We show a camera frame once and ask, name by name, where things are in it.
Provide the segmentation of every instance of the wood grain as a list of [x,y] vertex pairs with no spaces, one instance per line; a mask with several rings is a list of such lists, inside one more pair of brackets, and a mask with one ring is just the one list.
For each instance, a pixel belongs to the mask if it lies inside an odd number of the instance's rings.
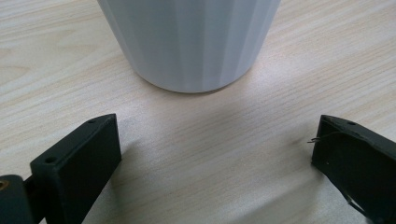
[[117,113],[123,161],[84,223],[366,223],[306,141],[321,114],[396,141],[395,11],[284,0],[245,76],[180,94],[134,72],[96,1],[1,1],[1,175]]

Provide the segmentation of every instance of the white cylindrical container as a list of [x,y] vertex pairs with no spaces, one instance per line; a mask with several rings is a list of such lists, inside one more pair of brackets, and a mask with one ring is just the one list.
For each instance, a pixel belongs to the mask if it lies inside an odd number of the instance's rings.
[[148,82],[202,92],[246,73],[280,0],[98,0],[124,55]]

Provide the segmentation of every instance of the screw hole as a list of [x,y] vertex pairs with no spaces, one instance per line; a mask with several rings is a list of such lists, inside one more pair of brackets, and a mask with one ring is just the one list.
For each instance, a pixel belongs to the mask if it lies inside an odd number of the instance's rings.
[[0,190],[5,189],[8,186],[8,181],[0,180]]
[[46,163],[53,163],[53,162],[55,162],[56,161],[56,157],[49,157],[49,158],[46,158]]

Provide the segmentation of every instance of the white vase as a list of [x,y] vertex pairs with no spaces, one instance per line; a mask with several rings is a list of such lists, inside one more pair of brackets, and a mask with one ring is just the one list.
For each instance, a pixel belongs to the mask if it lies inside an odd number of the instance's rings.
[[246,73],[280,0],[98,0],[132,68],[170,91],[202,92]]

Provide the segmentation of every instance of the table surface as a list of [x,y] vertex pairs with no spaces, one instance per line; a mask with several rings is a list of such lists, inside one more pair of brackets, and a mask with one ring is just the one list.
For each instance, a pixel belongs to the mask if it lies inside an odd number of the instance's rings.
[[396,140],[395,11],[283,0],[242,78],[182,94],[134,72],[96,1],[1,1],[1,175],[117,113],[123,160],[84,223],[366,223],[306,142],[322,114]]

